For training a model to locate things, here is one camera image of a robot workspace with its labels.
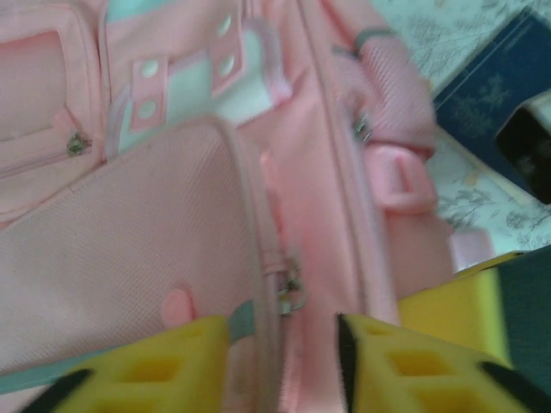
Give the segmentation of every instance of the zipper pull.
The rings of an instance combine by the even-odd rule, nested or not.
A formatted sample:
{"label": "zipper pull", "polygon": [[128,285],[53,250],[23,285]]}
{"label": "zipper pull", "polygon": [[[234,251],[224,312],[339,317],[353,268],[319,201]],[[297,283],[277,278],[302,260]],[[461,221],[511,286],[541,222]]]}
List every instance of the zipper pull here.
{"label": "zipper pull", "polygon": [[373,135],[368,116],[366,114],[359,114],[353,128],[356,139],[364,144],[368,144],[371,140],[371,135]]}
{"label": "zipper pull", "polygon": [[67,155],[69,155],[70,157],[78,157],[91,146],[92,143],[87,138],[85,138],[82,133],[75,132],[67,143]]}
{"label": "zipper pull", "polygon": [[53,116],[52,125],[62,136],[70,136],[65,146],[65,152],[69,157],[78,157],[92,146],[91,140],[80,132],[77,122],[67,108],[61,108]]}
{"label": "zipper pull", "polygon": [[291,316],[294,312],[304,307],[306,303],[306,289],[299,277],[300,267],[292,261],[292,268],[287,272],[283,287],[279,292],[280,314]]}

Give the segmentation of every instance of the dark blue book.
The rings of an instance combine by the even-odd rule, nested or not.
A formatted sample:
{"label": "dark blue book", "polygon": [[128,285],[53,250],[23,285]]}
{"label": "dark blue book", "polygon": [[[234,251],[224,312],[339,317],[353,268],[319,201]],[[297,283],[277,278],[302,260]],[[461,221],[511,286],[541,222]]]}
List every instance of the dark blue book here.
{"label": "dark blue book", "polygon": [[[542,201],[496,137],[523,103],[551,89],[550,71],[551,30],[542,17],[525,8],[479,48],[435,98],[442,129],[488,167]],[[522,134],[517,139],[522,141]]]}

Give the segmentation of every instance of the yellow object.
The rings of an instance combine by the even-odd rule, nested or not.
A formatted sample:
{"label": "yellow object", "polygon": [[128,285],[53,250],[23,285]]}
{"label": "yellow object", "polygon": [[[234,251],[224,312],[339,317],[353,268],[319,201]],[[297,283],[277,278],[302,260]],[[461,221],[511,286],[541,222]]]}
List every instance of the yellow object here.
{"label": "yellow object", "polygon": [[520,256],[521,254],[522,253],[520,252],[509,252],[507,254],[503,254],[502,256],[496,256],[491,260],[481,262],[480,264],[474,265],[472,267],[464,269],[463,271],[460,271],[459,273],[457,273],[457,276],[465,277],[468,275],[478,274],[480,271],[484,271],[485,269],[496,267],[503,262],[512,260],[513,258]]}
{"label": "yellow object", "polygon": [[205,317],[90,359],[94,374],[56,413],[220,413],[229,335]]}
{"label": "yellow object", "polygon": [[526,413],[477,367],[489,355],[364,316],[356,338],[354,413]]}
{"label": "yellow object", "polygon": [[399,314],[408,329],[511,363],[496,268],[402,299]]}

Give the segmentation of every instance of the black phone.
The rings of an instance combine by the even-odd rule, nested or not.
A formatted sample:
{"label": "black phone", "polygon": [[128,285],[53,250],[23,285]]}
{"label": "black phone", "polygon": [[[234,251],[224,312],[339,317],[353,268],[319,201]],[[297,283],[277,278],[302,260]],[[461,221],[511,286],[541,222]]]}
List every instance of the black phone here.
{"label": "black phone", "polygon": [[534,196],[551,204],[551,129],[537,111],[519,108],[499,132],[496,145]]}

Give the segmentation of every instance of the floral pattern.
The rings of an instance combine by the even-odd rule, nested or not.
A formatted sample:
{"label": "floral pattern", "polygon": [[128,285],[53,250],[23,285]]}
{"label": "floral pattern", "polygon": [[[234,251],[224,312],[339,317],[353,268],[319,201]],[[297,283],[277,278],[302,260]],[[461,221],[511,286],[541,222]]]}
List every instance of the floral pattern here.
{"label": "floral pattern", "polygon": [[[438,87],[513,14],[531,5],[551,21],[551,0],[371,0],[402,35],[412,59]],[[455,102],[458,119],[476,119],[474,105],[498,108],[510,92],[494,77],[474,96]],[[492,127],[468,122],[470,133]],[[458,229],[484,227],[498,253],[551,244],[551,206],[520,206],[466,159],[441,142],[429,161],[440,201],[438,212]]]}

